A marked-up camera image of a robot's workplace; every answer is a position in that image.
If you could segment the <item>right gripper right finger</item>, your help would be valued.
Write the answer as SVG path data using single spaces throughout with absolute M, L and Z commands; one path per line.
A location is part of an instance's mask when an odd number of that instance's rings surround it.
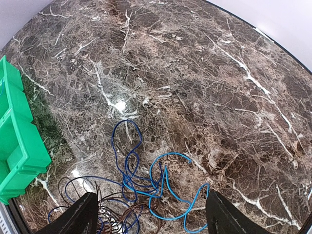
M 247 218 L 221 193 L 210 190 L 206 200 L 206 219 L 210 234 L 268 234 Z

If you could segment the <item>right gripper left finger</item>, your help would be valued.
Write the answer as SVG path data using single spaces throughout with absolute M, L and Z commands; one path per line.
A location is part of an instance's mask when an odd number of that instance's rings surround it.
M 38 234 L 95 234 L 98 226 L 98 198 L 85 193 L 55 221 Z

